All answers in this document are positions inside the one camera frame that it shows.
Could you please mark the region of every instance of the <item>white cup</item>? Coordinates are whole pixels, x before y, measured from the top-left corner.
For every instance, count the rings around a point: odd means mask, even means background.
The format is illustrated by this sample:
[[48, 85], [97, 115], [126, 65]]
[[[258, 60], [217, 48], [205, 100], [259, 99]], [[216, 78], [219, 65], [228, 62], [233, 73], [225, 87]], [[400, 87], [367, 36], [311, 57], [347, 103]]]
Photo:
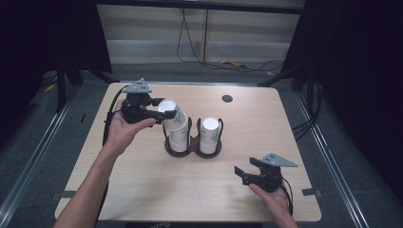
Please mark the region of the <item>white cup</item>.
[[212, 154], [216, 152], [217, 144], [204, 144], [203, 142], [199, 143], [199, 149], [204, 154]]
[[187, 149], [187, 140], [186, 138], [182, 142], [173, 142], [171, 140], [171, 135], [169, 135], [169, 146], [171, 149], [175, 152], [184, 152]]
[[184, 125], [181, 128], [176, 131], [169, 132], [169, 140], [177, 144], [187, 143], [187, 131], [187, 120], [185, 120]]
[[178, 107], [178, 105], [174, 100], [165, 99], [161, 101], [160, 104], [158, 105], [158, 111], [160, 112], [172, 111], [172, 110], [177, 111], [175, 118], [166, 119], [163, 121], [163, 126], [168, 131], [176, 131], [180, 129], [185, 124], [186, 120], [186, 116], [184, 115], [184, 113], [181, 111], [181, 109]]
[[216, 145], [220, 136], [220, 123], [217, 118], [207, 117], [201, 121], [200, 142], [205, 145]]

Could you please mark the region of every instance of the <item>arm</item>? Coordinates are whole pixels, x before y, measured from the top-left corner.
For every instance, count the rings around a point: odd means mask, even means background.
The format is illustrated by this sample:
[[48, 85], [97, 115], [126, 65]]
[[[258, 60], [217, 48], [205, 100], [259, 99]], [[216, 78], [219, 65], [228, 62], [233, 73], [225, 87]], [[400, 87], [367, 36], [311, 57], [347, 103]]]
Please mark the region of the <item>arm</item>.
[[287, 197], [281, 188], [278, 188], [273, 193], [265, 192], [254, 183], [249, 184], [249, 188], [261, 197], [266, 204], [269, 214], [273, 218], [273, 222], [280, 228], [298, 227], [294, 218], [290, 215], [287, 206]]
[[[115, 111], [121, 108], [122, 101], [119, 101]], [[147, 119], [129, 124], [123, 119], [122, 112], [119, 111], [114, 114], [104, 147], [76, 194], [56, 220], [54, 227], [94, 227], [104, 190], [115, 161], [125, 152], [125, 149], [140, 130], [154, 123], [154, 119]]]

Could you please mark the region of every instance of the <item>black curtain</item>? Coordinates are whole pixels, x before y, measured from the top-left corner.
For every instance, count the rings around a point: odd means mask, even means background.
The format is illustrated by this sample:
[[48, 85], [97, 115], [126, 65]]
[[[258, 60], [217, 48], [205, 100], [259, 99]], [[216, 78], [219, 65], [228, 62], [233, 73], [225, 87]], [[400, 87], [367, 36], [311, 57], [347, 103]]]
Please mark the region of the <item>black curtain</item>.
[[77, 63], [111, 72], [103, 28], [93, 1], [0, 2], [0, 143], [21, 121], [43, 75], [67, 59], [66, 72], [81, 83]]
[[346, 131], [400, 202], [402, 6], [398, 1], [344, 1], [316, 65], [325, 95]]

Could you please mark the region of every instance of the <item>black cable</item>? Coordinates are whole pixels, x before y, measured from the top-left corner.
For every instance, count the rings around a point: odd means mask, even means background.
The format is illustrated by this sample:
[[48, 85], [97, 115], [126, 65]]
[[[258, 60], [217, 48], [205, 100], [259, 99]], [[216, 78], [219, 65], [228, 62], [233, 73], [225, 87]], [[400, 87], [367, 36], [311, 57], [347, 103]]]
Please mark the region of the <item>black cable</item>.
[[127, 108], [125, 108], [125, 109], [120, 109], [120, 110], [116, 110], [116, 111], [113, 112], [113, 114], [115, 114], [115, 113], [117, 113], [117, 112], [120, 112], [120, 111], [126, 111], [126, 110], [127, 110]]
[[[180, 47], [181, 47], [181, 39], [182, 39], [183, 25], [184, 25], [184, 27], [186, 28], [186, 33], [187, 33], [187, 37], [188, 37], [188, 40], [189, 40], [189, 44], [190, 44], [190, 47], [191, 47], [191, 49], [192, 49], [193, 55], [194, 55], [194, 57], [196, 58], [197, 61], [185, 61], [185, 60], [183, 60], [183, 59], [181, 58], [181, 56], [179, 55], [179, 50], [180, 50]], [[233, 71], [237, 71], [237, 72], [270, 71], [270, 70], [275, 70], [275, 69], [280, 68], [280, 67], [283, 65], [283, 63], [284, 63], [283, 60], [270, 60], [270, 61], [265, 62], [265, 63], [264, 63], [262, 66], [260, 66], [259, 68], [252, 69], [252, 68], [249, 68], [249, 67], [246, 67], [246, 68], [235, 68], [235, 67], [217, 66], [217, 65], [214, 65], [214, 64], [209, 64], [209, 63], [206, 63], [206, 62], [201, 61], [201, 60], [198, 58], [195, 49], [193, 49], [192, 40], [191, 40], [191, 38], [190, 38], [189, 29], [188, 29], [188, 27], [187, 27], [186, 18], [185, 18], [185, 16], [184, 16], [184, 9], [182, 9], [182, 24], [181, 24], [181, 31], [180, 31], [180, 36], [179, 36], [179, 41], [178, 41], [178, 46], [177, 46], [177, 56], [178, 56], [178, 59], [181, 60], [181, 61], [184, 62], [184, 63], [199, 63], [199, 64], [201, 64], [202, 66], [207, 67], [207, 68], [209, 68], [209, 69], [228, 69], [228, 70], [233, 70]], [[263, 69], [264, 66], [266, 66], [266, 65], [269, 64], [269, 63], [273, 63], [273, 62], [280, 62], [280, 64], [279, 64], [278, 66], [276, 66], [276, 67], [273, 67], [273, 68]]]
[[317, 110], [315, 111], [315, 113], [313, 114], [313, 116], [306, 121], [305, 123], [302, 123], [298, 126], [293, 127], [293, 131], [297, 130], [301, 127], [303, 127], [302, 129], [300, 129], [297, 132], [294, 132], [294, 135], [296, 136], [297, 134], [301, 133], [297, 138], [296, 141], [300, 140], [308, 131], [309, 129], [311, 129], [311, 127], [315, 124], [315, 122], [317, 121], [317, 116], [319, 115], [319, 111], [320, 111], [320, 107], [321, 107], [321, 103], [323, 100], [323, 90], [321, 89], [319, 83], [317, 82]]
[[[109, 133], [109, 126], [110, 126], [110, 123], [112, 122], [113, 115], [114, 115], [116, 112], [118, 112], [118, 111], [122, 111], [122, 110], [113, 111], [113, 108], [114, 108], [114, 106], [115, 106], [115, 104], [116, 104], [116, 101], [118, 100], [119, 96], [121, 95], [123, 89], [126, 88], [126, 87], [127, 87], [127, 85], [125, 85], [124, 87], [122, 87], [122, 88], [118, 91], [118, 93], [116, 93], [115, 97], [113, 98], [112, 103], [110, 104], [109, 111], [108, 111], [107, 114], [106, 114], [106, 120], [105, 120], [105, 128], [104, 128], [104, 136], [103, 136], [102, 146], [104, 146], [105, 143], [106, 143], [107, 135], [108, 135], [108, 133]], [[104, 203], [105, 203], [105, 200], [106, 200], [106, 195], [107, 195], [107, 190], [108, 190], [108, 188], [109, 188], [109, 181], [108, 181], [107, 184], [106, 184], [106, 187], [105, 187], [105, 190], [104, 190], [104, 194], [103, 194], [103, 197], [102, 197], [102, 200], [101, 200], [101, 204], [100, 204], [100, 207], [99, 207], [99, 209], [98, 209], [98, 216], [97, 216], [97, 219], [95, 220], [95, 226], [96, 226], [96, 224], [97, 224], [98, 218], [99, 218], [100, 215], [101, 215], [102, 208], [104, 207]]]
[[287, 189], [283, 186], [280, 185], [281, 189], [284, 191], [285, 196], [287, 197], [288, 200], [288, 211], [290, 212], [290, 215], [292, 216], [294, 213], [294, 197], [293, 197], [293, 189], [291, 188], [290, 183], [288, 182], [288, 180], [286, 180], [285, 178], [282, 178], [284, 181], [287, 182], [288, 184], [288, 188], [290, 188], [290, 194], [288, 194]]

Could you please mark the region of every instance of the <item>human hand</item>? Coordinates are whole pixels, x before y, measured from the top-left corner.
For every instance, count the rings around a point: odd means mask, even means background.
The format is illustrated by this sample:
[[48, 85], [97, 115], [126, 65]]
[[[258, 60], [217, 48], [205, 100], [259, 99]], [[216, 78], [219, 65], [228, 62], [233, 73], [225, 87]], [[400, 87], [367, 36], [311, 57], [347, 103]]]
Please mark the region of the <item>human hand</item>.
[[266, 204], [267, 211], [273, 218], [273, 222], [278, 227], [297, 227], [294, 218], [290, 215], [287, 204], [287, 197], [281, 188], [272, 193], [268, 193], [254, 183], [249, 184], [249, 188], [261, 197]]
[[131, 144], [139, 131], [156, 122], [153, 118], [149, 118], [134, 124], [127, 123], [123, 117], [122, 111], [120, 111], [123, 101], [124, 100], [119, 100], [116, 103], [106, 140], [106, 146], [114, 148], [113, 151], [116, 151], [115, 153], [117, 153], [118, 156]]

